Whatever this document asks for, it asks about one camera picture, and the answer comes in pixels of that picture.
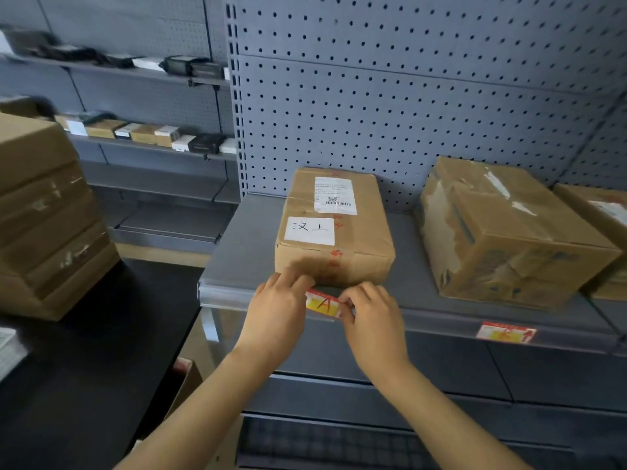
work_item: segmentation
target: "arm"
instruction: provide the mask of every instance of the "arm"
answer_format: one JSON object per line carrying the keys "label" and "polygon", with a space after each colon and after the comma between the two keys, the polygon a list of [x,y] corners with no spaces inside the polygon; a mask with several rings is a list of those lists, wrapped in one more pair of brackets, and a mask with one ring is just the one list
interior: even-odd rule
{"label": "arm", "polygon": [[313,285],[291,268],[259,285],[233,351],[116,468],[204,469],[246,401],[292,353],[305,326],[305,292]]}
{"label": "arm", "polygon": [[342,308],[342,322],[357,364],[443,469],[530,468],[411,364],[403,316],[383,287],[363,283],[339,300],[356,308]]}

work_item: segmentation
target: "barcode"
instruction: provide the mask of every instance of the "barcode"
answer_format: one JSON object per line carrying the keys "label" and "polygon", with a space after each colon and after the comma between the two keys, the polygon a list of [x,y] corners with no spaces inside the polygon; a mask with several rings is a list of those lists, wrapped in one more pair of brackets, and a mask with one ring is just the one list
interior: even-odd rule
{"label": "barcode", "polygon": [[352,206],[351,203],[345,203],[339,200],[337,196],[327,196],[327,204],[335,204],[338,206]]}

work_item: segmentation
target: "floor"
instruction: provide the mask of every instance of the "floor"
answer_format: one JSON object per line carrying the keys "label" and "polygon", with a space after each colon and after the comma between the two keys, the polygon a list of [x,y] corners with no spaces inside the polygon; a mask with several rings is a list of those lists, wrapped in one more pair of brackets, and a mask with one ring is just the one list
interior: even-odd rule
{"label": "floor", "polygon": [[[205,264],[210,259],[208,255],[193,254],[191,252],[166,251],[165,249],[130,244],[116,244],[116,246],[121,257],[129,259],[151,260],[153,262],[166,262],[168,264],[193,267],[205,267]],[[207,379],[215,369],[207,336],[217,339],[215,332],[205,333],[199,317],[189,332],[180,354],[181,357],[193,360],[196,363],[203,379]],[[208,464],[206,470],[234,470],[235,452],[241,423],[242,418],[240,417],[231,428],[229,434],[224,438],[224,442],[216,452],[216,455],[214,455],[213,460]]]}

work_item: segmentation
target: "hand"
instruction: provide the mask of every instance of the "hand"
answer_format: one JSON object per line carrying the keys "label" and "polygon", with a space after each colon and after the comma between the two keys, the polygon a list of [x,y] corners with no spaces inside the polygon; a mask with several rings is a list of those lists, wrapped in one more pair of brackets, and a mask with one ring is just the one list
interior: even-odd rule
{"label": "hand", "polygon": [[233,352],[259,360],[268,376],[283,363],[305,328],[305,292],[314,279],[287,267],[259,285],[248,306],[244,327]]}
{"label": "hand", "polygon": [[355,306],[356,316],[342,307],[346,339],[359,368],[376,387],[411,366],[403,316],[388,291],[364,282],[346,289],[338,300]]}

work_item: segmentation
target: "price tag holder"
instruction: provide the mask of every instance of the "price tag holder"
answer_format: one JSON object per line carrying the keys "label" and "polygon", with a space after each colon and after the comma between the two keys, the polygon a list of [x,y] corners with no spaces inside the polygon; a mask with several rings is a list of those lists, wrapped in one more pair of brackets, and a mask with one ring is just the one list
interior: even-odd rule
{"label": "price tag holder", "polygon": [[340,318],[340,302],[335,297],[317,290],[308,290],[306,307],[323,315]]}
{"label": "price tag holder", "polygon": [[528,328],[526,326],[484,321],[476,337],[479,339],[489,339],[491,341],[528,345],[531,340],[534,339],[537,331],[538,330],[535,328]]}

